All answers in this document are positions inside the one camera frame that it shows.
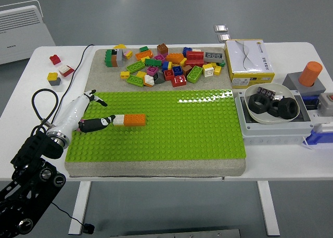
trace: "white lego brick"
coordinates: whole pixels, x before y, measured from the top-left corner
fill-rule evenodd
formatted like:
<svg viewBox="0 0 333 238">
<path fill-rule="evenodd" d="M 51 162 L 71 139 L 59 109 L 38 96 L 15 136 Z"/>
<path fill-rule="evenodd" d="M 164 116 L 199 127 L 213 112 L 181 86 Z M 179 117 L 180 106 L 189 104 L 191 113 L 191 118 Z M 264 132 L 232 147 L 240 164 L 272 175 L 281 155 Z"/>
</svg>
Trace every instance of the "white lego brick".
<svg viewBox="0 0 333 238">
<path fill-rule="evenodd" d="M 69 71 L 70 68 L 66 65 L 62 65 L 58 68 L 58 70 L 59 70 L 60 73 L 65 73 L 65 72 Z"/>
<path fill-rule="evenodd" d="M 145 75 L 145 83 L 149 84 L 149 85 L 154 85 L 154 78 L 150 75 Z"/>
<path fill-rule="evenodd" d="M 115 115 L 116 117 L 113 120 L 113 126 L 124 126 L 125 115 Z"/>
<path fill-rule="evenodd" d="M 203 75 L 204 75 L 205 78 L 214 75 L 214 68 L 204 69 L 203 70 Z"/>
</svg>

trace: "gray box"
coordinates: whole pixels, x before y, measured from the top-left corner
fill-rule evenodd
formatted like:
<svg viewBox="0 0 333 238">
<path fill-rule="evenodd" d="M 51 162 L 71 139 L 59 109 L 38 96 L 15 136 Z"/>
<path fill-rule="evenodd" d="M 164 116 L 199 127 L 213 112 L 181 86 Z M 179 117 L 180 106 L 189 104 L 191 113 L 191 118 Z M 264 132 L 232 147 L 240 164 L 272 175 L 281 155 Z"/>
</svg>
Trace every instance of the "gray box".
<svg viewBox="0 0 333 238">
<path fill-rule="evenodd" d="M 290 89 L 291 91 L 299 91 L 301 96 L 319 96 L 321 93 L 324 93 L 326 88 L 323 86 L 319 78 L 314 82 L 314 85 L 311 87 L 306 87 L 298 81 L 301 72 L 289 73 L 287 74 L 282 85 Z"/>
</svg>

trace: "black cable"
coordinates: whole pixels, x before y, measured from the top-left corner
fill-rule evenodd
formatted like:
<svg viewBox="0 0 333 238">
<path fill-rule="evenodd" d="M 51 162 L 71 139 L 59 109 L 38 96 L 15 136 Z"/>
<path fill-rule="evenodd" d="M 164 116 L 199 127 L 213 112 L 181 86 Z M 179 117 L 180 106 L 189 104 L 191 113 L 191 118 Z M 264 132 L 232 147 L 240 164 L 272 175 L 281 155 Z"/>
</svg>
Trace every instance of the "black cable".
<svg viewBox="0 0 333 238">
<path fill-rule="evenodd" d="M 52 118 L 51 123 L 54 122 L 54 119 L 56 118 L 56 116 L 57 116 L 57 114 L 58 114 L 58 111 L 59 111 L 59 109 L 60 109 L 60 107 L 61 107 L 61 104 L 62 104 L 63 98 L 64 98 L 64 96 L 67 94 L 67 92 L 69 91 L 70 87 L 72 86 L 73 79 L 74 79 L 74 75 L 75 75 L 76 71 L 78 70 L 79 66 L 80 66 L 81 63 L 82 63 L 84 53 L 85 53 L 85 51 L 86 51 L 90 46 L 95 46 L 95 45 L 94 45 L 94 44 L 90 44 L 90 45 L 88 45 L 88 46 L 84 49 L 84 51 L 83 51 L 83 53 L 82 53 L 82 56 L 81 56 L 81 60 L 80 60 L 80 62 L 79 62 L 79 64 L 78 64 L 77 68 L 73 71 L 73 76 L 72 76 L 72 78 L 71 78 L 71 81 L 70 81 L 70 83 L 69 83 L 69 85 L 68 85 L 67 90 L 65 91 L 65 93 L 63 94 L 63 96 L 62 96 L 61 99 L 60 99 L 60 103 L 59 103 L 59 105 L 58 105 L 57 111 L 55 112 L 55 114 L 54 114 L 54 116 L 53 116 L 53 118 Z"/>
<path fill-rule="evenodd" d="M 74 217 L 72 217 L 72 216 L 70 216 L 69 215 L 69 213 L 67 213 L 66 211 L 64 211 L 64 210 L 62 210 L 61 208 L 59 208 L 58 206 L 57 206 L 57 204 L 55 204 L 55 203 L 52 203 L 54 206 L 56 206 L 61 212 L 64 212 L 65 214 L 67 214 L 70 218 L 72 218 L 73 220 L 75 220 L 75 221 L 77 221 L 79 224 L 81 224 L 82 226 L 84 226 L 77 218 L 74 218 Z"/>
<path fill-rule="evenodd" d="M 41 115 L 39 114 L 37 108 L 36 108 L 36 105 L 35 105 L 35 98 L 36 96 L 43 92 L 43 91 L 48 91 L 48 92 L 51 92 L 55 98 L 56 98 L 56 103 L 52 109 L 52 111 L 50 112 L 50 114 L 46 117 L 46 118 L 42 118 Z M 52 114 L 55 112 L 56 108 L 58 107 L 58 103 L 59 103 L 59 98 L 58 98 L 58 95 L 57 93 L 55 93 L 53 90 L 50 90 L 50 89 L 40 89 L 38 91 L 36 91 L 33 95 L 32 95 L 32 98 L 31 98 L 31 104 L 32 104 L 32 108 L 33 110 L 35 111 L 38 119 L 41 120 L 41 124 L 38 125 L 38 126 L 35 126 L 32 131 L 31 131 L 31 136 L 34 134 L 34 132 L 37 130 L 37 131 L 40 131 L 41 129 L 44 131 L 44 133 L 46 132 L 45 128 L 43 127 L 43 125 L 49 120 L 49 118 L 52 116 Z"/>
</svg>

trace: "purple lego brick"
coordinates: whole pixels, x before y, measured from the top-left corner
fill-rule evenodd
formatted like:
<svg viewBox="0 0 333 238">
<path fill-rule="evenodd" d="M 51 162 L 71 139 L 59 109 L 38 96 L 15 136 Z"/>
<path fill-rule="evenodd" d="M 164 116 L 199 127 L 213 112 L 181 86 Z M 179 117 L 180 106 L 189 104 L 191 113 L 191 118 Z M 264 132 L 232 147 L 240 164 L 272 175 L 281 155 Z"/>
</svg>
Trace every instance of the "purple lego brick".
<svg viewBox="0 0 333 238">
<path fill-rule="evenodd" d="M 162 54 L 159 54 L 157 56 L 154 57 L 155 60 L 161 60 L 162 61 L 162 64 L 164 63 L 165 61 L 165 57 L 162 55 Z"/>
<path fill-rule="evenodd" d="M 158 67 L 149 66 L 147 68 L 147 75 L 150 75 L 153 77 L 157 71 L 158 71 Z"/>
</svg>

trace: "orange cap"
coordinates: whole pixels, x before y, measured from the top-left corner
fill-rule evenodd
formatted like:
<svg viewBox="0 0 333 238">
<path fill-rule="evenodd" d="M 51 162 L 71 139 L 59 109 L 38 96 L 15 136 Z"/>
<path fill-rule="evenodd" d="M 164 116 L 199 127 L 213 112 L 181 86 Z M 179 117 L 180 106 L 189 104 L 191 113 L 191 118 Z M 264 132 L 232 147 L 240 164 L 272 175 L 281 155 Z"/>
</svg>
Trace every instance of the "orange cap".
<svg viewBox="0 0 333 238">
<path fill-rule="evenodd" d="M 323 66 L 320 63 L 315 61 L 308 62 L 298 81 L 300 84 L 306 87 L 311 87 L 313 86 L 322 69 Z"/>
</svg>

